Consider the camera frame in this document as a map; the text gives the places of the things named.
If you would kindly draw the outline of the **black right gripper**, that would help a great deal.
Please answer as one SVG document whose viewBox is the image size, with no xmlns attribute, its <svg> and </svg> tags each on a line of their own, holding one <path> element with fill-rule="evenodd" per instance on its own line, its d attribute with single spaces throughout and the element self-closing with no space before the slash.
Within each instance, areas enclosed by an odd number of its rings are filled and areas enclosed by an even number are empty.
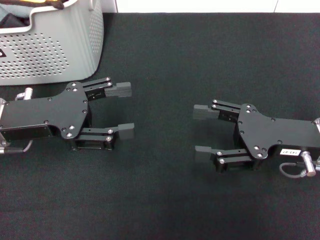
<svg viewBox="0 0 320 240">
<path fill-rule="evenodd" d="M 212 163 L 216 172 L 257 169 L 274 156 L 298 157 L 310 152 L 320 156 L 320 131 L 312 120 L 297 120 L 265 116 L 250 103 L 234 104 L 213 99 L 210 105 L 195 104 L 193 119 L 236 123 L 241 149 L 194 147 L 196 163 Z"/>
</svg>

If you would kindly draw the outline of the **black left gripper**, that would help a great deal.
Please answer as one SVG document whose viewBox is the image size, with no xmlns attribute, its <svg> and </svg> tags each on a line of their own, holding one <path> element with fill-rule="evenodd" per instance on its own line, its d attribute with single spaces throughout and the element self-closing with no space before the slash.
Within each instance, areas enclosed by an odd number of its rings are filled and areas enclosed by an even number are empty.
<svg viewBox="0 0 320 240">
<path fill-rule="evenodd" d="M 58 95 L 32 98 L 26 88 L 15 100 L 0 100 L 1 151 L 28 151 L 33 140 L 60 137 L 72 150 L 113 150 L 116 140 L 135 136 L 135 124 L 84 127 L 89 114 L 86 93 L 79 81 L 68 83 Z"/>
</svg>

